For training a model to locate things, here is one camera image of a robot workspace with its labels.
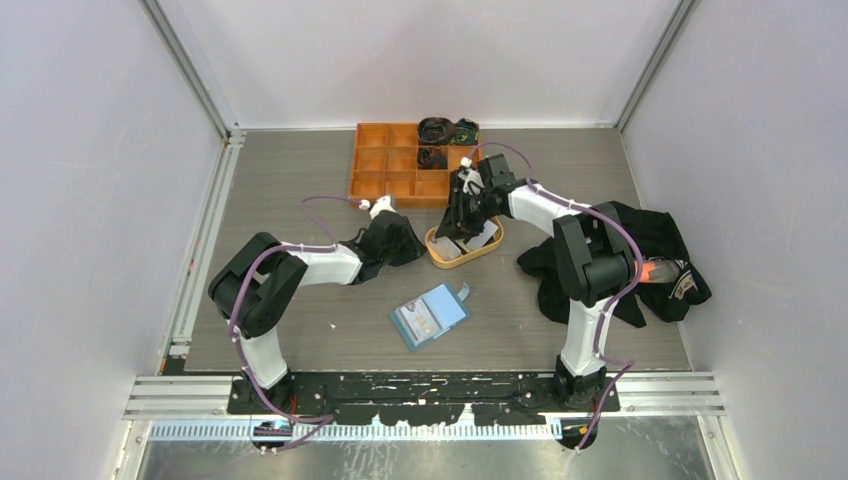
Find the dark rolled sock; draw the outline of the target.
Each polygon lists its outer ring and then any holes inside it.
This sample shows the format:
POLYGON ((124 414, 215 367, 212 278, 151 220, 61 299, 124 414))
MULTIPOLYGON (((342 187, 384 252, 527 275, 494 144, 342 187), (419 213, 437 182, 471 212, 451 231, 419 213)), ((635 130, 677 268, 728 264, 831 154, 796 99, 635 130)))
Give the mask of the dark rolled sock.
POLYGON ((426 117, 417 125, 419 145, 448 145, 455 135, 456 126, 445 117, 426 117))
POLYGON ((440 147, 421 147, 416 162, 419 170, 446 170, 448 159, 440 147))

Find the black garment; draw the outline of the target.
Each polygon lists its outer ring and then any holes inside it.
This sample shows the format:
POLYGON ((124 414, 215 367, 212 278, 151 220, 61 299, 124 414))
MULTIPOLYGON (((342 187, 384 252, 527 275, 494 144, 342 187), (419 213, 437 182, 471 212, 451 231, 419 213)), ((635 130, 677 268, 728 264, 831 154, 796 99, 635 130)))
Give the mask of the black garment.
MULTIPOLYGON (((620 224, 633 237, 647 260, 673 260, 679 274, 672 283, 641 283, 624 296, 614 308, 614 316, 626 324, 643 328, 646 320, 640 306, 645 305, 666 323, 679 322, 690 308, 711 299, 712 291, 701 273, 690 262, 683 236, 668 213, 632 208, 614 201, 620 224)), ((555 265, 554 240, 522 253, 517 264, 527 275, 540 281, 537 305, 548 320, 569 322, 569 299, 565 295, 555 265)))

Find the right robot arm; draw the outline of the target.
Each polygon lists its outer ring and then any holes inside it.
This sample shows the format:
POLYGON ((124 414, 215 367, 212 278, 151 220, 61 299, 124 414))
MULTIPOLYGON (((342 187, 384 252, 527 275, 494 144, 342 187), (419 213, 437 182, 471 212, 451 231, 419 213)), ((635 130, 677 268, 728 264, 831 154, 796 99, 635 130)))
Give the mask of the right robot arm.
POLYGON ((501 154, 478 163, 462 159, 449 176, 448 207, 437 235, 469 240, 497 217, 530 224, 553 242, 555 272, 569 301, 553 388, 562 407, 580 410, 605 388, 608 322, 641 276, 638 246, 609 203, 578 203, 520 179, 501 154))

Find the oval wooden tray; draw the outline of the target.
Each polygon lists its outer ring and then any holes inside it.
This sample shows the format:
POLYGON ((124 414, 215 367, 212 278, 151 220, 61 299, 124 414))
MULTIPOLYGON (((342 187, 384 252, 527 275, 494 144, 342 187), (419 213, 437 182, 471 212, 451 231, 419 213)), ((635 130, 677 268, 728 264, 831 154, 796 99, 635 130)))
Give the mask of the oval wooden tray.
POLYGON ((428 256, 429 256, 431 263, 439 269, 449 270, 449 269, 453 269, 453 268, 459 267, 461 265, 464 265, 464 264, 466 264, 470 261, 473 261, 477 258, 480 258, 484 255, 487 255, 487 254, 495 251, 500 246, 502 239, 504 237, 504 228, 503 228, 502 223, 497 218, 492 218, 490 220, 497 223, 498 226, 500 227, 500 230, 495 235, 495 237, 485 247, 483 247, 480 250, 471 252, 471 253, 469 253, 466 250, 465 245, 464 245, 464 241, 452 240, 464 251, 464 254, 462 256, 460 256, 459 258, 457 258, 453 261, 449 261, 449 262, 442 261, 436 255, 434 250, 432 249, 431 242, 435 239, 434 234, 436 233, 437 228, 433 227, 430 230, 428 230, 425 234, 424 243, 425 243, 427 253, 428 253, 428 256))

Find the blue leather card holder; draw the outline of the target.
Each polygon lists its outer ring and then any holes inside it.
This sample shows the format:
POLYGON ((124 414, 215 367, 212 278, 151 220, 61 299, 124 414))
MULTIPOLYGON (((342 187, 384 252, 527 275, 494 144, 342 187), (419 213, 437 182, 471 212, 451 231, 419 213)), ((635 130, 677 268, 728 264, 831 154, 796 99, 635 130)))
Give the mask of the blue leather card holder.
POLYGON ((415 352, 471 317, 464 303, 470 292, 467 283, 459 290, 442 283, 395 308, 389 318, 407 348, 415 352))

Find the dark rolled sock middle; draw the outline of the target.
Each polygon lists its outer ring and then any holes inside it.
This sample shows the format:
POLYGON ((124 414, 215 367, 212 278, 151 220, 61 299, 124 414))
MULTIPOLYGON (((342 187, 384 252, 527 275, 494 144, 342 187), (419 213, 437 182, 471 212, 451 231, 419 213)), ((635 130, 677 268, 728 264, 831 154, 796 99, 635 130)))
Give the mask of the dark rolled sock middle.
POLYGON ((421 147, 416 162, 419 170, 446 170, 448 159, 440 147, 421 147))

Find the orange compartment organizer tray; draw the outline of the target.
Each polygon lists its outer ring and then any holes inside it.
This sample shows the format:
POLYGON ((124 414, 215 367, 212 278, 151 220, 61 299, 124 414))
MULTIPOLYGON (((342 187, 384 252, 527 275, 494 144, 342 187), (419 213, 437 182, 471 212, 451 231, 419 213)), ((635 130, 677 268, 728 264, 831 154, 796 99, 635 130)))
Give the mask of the orange compartment organizer tray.
POLYGON ((451 172, 467 157, 478 163, 482 152, 472 145, 424 145, 418 124, 359 123, 356 126, 348 196, 374 200, 390 195, 401 208, 443 209, 448 204, 451 172), (419 154, 437 152, 444 168, 426 169, 419 154))

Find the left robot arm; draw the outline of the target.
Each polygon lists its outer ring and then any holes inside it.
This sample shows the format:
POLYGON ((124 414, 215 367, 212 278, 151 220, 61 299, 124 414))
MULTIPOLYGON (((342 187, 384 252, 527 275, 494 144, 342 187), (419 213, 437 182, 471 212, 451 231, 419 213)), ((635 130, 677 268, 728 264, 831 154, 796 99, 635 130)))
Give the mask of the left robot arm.
POLYGON ((268 232, 255 234, 208 285, 208 298, 227 321, 248 376, 252 398, 269 413, 292 397, 276 327, 295 293, 313 285, 359 285, 385 266, 421 258, 426 247, 409 219, 393 211, 376 214, 350 239, 331 245, 289 244, 268 232))

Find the white patterned card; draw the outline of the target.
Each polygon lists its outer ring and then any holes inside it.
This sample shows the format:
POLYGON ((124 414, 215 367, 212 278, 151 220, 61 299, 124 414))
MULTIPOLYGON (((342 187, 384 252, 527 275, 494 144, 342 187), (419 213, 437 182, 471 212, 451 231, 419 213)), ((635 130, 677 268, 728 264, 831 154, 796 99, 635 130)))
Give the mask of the white patterned card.
POLYGON ((464 251, 450 238, 439 237, 431 242, 432 249, 444 262, 453 261, 464 254, 464 251))

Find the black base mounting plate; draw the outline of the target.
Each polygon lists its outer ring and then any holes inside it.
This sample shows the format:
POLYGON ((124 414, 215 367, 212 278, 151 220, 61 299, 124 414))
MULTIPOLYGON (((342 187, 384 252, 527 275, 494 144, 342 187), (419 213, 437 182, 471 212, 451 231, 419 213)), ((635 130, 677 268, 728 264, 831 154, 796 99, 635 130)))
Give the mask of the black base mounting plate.
POLYGON ((297 372, 267 392, 272 405, 338 425, 540 425, 546 415, 592 414, 597 397, 565 400, 550 372, 297 372))

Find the black and white card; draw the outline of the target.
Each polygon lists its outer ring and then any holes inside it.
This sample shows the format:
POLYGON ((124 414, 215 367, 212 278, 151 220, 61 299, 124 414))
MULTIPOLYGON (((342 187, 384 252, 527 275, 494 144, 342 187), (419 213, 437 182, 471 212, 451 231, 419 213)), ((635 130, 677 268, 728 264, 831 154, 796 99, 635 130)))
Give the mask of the black and white card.
POLYGON ((481 233, 470 237, 464 241, 466 250, 471 253, 485 247, 498 233, 500 227, 492 220, 487 220, 483 225, 481 233))

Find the dark rolled sock top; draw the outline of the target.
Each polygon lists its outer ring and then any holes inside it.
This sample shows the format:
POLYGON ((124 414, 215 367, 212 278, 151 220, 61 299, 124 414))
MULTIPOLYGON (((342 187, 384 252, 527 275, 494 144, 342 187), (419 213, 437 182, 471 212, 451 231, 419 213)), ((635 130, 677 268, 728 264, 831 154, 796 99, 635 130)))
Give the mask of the dark rolled sock top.
POLYGON ((419 145, 448 145, 455 135, 456 126, 445 117, 426 117, 417 125, 419 145))

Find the green rolled sock top right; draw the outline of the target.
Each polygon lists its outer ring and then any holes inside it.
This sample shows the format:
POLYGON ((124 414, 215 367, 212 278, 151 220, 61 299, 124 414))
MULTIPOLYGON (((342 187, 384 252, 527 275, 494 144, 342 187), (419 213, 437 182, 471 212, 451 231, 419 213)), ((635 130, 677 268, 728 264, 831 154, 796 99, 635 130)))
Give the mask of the green rolled sock top right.
POLYGON ((475 146, 479 143, 479 124, 468 118, 461 118, 454 123, 451 145, 475 146))

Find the aluminium frame rail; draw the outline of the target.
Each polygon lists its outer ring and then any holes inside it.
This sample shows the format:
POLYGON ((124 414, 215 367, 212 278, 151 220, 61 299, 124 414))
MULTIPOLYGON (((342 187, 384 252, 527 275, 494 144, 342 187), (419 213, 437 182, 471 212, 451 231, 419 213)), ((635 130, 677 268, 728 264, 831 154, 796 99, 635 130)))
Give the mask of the aluminium frame rail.
MULTIPOLYGON (((230 414, 225 376, 139 377, 123 418, 149 421, 152 436, 164 440, 250 440, 266 437, 287 442, 311 431, 292 426, 275 414, 230 414)), ((725 408, 712 377, 704 372, 636 373, 616 384, 604 418, 715 417, 725 408)), ((333 423, 316 431, 316 441, 443 441, 443 440, 560 440, 588 421, 588 413, 545 413, 541 420, 476 421, 469 403, 457 414, 432 424, 415 426, 385 414, 367 416, 361 423, 333 423)))

